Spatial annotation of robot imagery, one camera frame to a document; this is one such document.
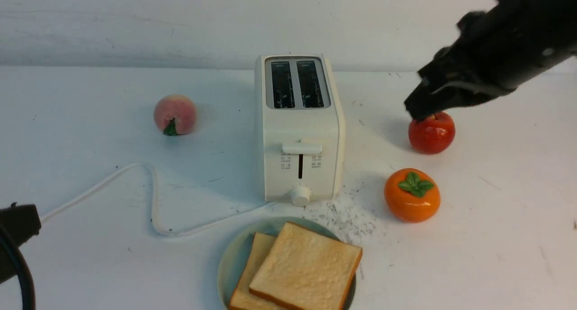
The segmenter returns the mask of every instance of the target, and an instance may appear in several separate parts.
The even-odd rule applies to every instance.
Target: fake fruit
[[[196,106],[188,97],[169,95],[161,99],[154,108],[154,122],[167,136],[186,135],[196,123]]]
[[[413,119],[408,126],[408,139],[412,148],[421,154],[438,154],[455,139],[455,124],[445,112],[436,113],[422,122]]]
[[[432,178],[417,169],[398,170],[385,183],[385,201],[404,222],[423,222],[441,205],[441,193]]]

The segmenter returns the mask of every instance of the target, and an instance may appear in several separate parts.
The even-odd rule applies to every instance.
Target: black cable
[[[0,224],[0,246],[4,248],[8,258],[12,262],[14,272],[18,275],[20,282],[20,293],[22,294],[22,310],[35,310],[36,296],[34,293],[34,281],[26,260],[22,256],[20,249],[12,240],[6,229]]]

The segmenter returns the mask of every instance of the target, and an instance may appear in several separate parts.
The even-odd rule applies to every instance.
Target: toaster slot
[[[272,96],[276,109],[294,109],[293,78],[290,62],[274,61],[270,64],[272,73]]]
[[[298,179],[302,179],[302,161],[303,161],[303,155],[300,154],[298,156]]]
[[[299,84],[301,86],[303,107],[305,107],[305,109],[324,107],[323,93],[321,91],[315,61],[297,61],[297,71]]]

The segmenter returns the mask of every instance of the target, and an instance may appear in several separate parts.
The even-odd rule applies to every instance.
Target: bread slice
[[[272,247],[275,240],[275,236],[260,232],[254,234],[251,255],[241,278],[238,280],[237,288],[230,298],[230,310],[282,310],[280,306],[249,293],[249,284],[260,265],[262,265],[266,255],[268,255],[270,247]]]
[[[362,248],[284,224],[249,291],[290,310],[340,310]]]

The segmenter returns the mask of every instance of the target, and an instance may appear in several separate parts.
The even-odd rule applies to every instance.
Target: plate
[[[322,234],[325,237],[339,240],[333,232],[330,232],[330,230],[320,224],[312,222],[311,220],[295,218],[292,216],[267,218],[250,224],[232,240],[220,259],[218,272],[216,274],[216,285],[223,309],[229,308],[230,298],[233,295],[234,289],[237,287],[238,280],[243,274],[245,265],[247,265],[249,255],[251,254],[254,233],[261,232],[272,236],[278,236],[283,225],[288,221],[299,224],[300,226],[303,226],[312,232]],[[344,310],[350,308],[353,302],[356,286],[357,275],[355,274],[353,281],[351,282],[351,287],[348,290],[347,298],[344,301]]]

